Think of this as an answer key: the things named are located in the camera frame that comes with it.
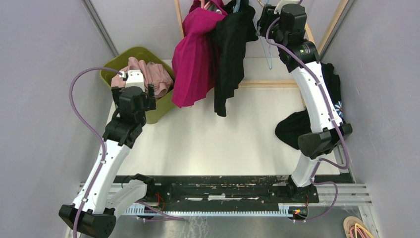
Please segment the light blue hanger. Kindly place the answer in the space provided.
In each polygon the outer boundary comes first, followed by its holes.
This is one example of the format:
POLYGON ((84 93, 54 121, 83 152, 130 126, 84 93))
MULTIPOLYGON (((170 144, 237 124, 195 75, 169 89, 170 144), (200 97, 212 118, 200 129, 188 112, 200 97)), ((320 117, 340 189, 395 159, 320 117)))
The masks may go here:
POLYGON ((268 48, 265 47, 265 43, 263 42, 263 37, 260 33, 260 24, 257 23, 255 20, 253 20, 253 23, 254 23, 254 25, 256 26, 256 29, 257 29, 256 30, 256 35, 258 36, 259 41, 261 43, 262 50, 263 50, 263 53, 264 53, 264 57, 265 57, 268 69, 272 70, 273 69, 273 61, 272 61, 272 54, 271 54, 271 51, 270 51, 270 47, 268 47, 268 48))

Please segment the beige wooden hanger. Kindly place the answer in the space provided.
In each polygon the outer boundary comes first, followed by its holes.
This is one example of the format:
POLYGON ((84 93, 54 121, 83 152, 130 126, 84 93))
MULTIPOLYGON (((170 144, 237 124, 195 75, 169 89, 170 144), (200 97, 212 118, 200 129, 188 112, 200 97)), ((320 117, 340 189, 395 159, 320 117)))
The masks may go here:
POLYGON ((308 23, 305 24, 305 31, 306 31, 306 39, 315 44, 315 39, 308 23))

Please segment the grey-blue plastic hanger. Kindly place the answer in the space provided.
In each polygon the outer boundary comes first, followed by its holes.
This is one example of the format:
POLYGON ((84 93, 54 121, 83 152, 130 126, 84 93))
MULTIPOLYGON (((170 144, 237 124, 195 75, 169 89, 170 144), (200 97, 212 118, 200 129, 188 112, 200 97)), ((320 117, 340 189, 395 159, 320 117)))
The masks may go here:
POLYGON ((240 9, 240 6, 241 6, 241 0, 236 0, 235 5, 232 8, 232 12, 237 13, 240 9))

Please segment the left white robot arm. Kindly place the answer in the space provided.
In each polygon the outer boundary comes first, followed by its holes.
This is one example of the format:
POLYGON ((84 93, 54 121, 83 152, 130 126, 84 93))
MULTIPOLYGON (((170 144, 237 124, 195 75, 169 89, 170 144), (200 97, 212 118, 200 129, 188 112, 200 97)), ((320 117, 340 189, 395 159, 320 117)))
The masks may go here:
POLYGON ((153 90, 152 84, 112 88, 116 109, 100 137, 98 157, 72 204, 62 205, 59 210, 59 217, 74 232, 93 238, 107 238, 117 219, 134 202, 154 199, 154 179, 140 174, 109 196, 122 162, 146 125, 146 112, 156 109, 153 90))

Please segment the light pink dress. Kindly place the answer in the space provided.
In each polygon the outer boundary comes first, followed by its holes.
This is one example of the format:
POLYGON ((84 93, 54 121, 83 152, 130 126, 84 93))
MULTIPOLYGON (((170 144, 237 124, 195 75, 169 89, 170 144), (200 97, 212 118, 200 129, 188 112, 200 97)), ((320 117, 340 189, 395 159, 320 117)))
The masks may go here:
POLYGON ((174 84, 172 78, 161 64, 153 62, 146 63, 144 60, 137 60, 134 57, 130 57, 128 65, 120 70, 123 72, 125 78, 117 74, 111 80, 111 87, 125 88, 126 72, 133 69, 141 70, 144 76, 145 92, 148 92, 148 84, 152 83, 154 85, 156 98, 163 97, 174 84))

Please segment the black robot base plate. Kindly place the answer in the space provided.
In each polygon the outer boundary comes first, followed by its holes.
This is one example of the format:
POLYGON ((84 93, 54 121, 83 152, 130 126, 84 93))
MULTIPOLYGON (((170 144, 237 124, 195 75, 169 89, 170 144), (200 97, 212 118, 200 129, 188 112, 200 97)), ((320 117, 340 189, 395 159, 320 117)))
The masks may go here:
POLYGON ((294 188, 286 175, 279 176, 117 176, 126 185, 144 179, 148 185, 142 201, 163 211, 265 212, 279 205, 306 206, 319 203, 313 185, 294 188))

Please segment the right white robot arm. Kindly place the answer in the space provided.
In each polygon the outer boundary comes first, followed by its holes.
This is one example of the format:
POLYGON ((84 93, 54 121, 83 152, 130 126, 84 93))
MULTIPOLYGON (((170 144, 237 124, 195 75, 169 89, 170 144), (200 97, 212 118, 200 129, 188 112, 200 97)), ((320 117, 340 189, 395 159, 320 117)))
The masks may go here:
POLYGON ((278 48, 280 60, 296 81, 311 123, 311 132, 297 139, 301 155, 286 185, 286 196, 292 202, 299 202, 311 193, 323 156, 352 133, 352 126, 344 123, 334 108, 316 46, 305 38, 306 20, 302 5, 281 1, 276 6, 265 4, 257 21, 257 32, 278 48))

